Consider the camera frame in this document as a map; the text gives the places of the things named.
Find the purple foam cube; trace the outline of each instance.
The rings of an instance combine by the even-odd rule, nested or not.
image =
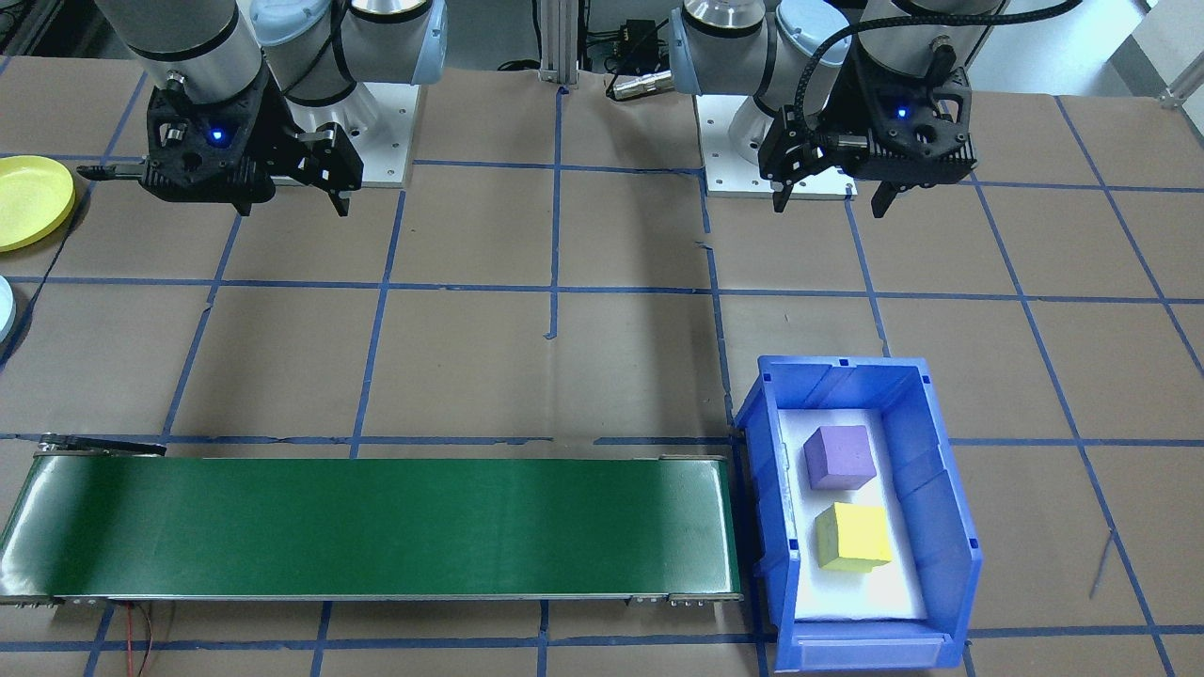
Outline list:
[[[811,489],[860,489],[878,476],[864,425],[821,425],[803,454]]]

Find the green conveyor belt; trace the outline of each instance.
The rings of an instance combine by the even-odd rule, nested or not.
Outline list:
[[[714,459],[39,457],[0,601],[733,599],[727,487]]]

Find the foam cube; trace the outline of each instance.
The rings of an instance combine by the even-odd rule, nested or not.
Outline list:
[[[869,573],[891,561],[886,508],[832,504],[815,518],[820,569]]]
[[[860,489],[878,476],[864,425],[821,425],[803,455],[811,489]]]

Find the blue plastic bin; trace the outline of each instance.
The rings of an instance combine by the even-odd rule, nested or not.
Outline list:
[[[769,355],[757,360],[737,428],[744,430],[756,487],[774,670],[954,667],[962,658],[982,554],[954,464],[937,395],[922,359]],[[802,558],[779,429],[784,410],[881,412],[895,493],[910,534],[927,606],[925,620],[795,620]]]

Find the yellow plate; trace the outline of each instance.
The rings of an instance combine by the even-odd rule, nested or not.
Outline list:
[[[75,179],[61,164],[37,155],[0,158],[0,252],[46,237],[75,206]]]

